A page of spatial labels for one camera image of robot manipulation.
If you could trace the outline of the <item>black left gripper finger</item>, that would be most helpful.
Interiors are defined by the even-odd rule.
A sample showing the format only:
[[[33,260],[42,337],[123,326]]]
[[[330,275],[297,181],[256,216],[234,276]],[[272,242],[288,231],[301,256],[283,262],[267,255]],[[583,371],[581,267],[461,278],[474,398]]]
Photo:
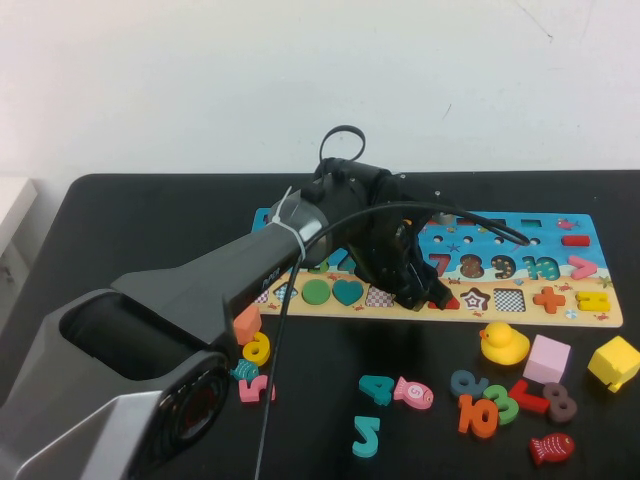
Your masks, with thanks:
[[[453,294],[440,281],[437,270],[424,260],[421,249],[417,250],[417,277],[422,288],[418,307],[423,308],[428,303],[433,303],[437,309],[445,309],[452,300]]]
[[[395,301],[408,310],[419,311],[424,306],[424,285],[415,269],[401,270],[395,274]]]

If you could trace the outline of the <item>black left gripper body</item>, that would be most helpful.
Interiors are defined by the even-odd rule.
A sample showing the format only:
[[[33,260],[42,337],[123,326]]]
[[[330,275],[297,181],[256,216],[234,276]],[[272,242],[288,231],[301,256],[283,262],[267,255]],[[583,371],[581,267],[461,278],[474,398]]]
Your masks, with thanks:
[[[363,230],[349,244],[355,273],[373,286],[393,295],[395,274],[417,271],[418,233],[431,219],[429,209],[396,207],[367,216]]]

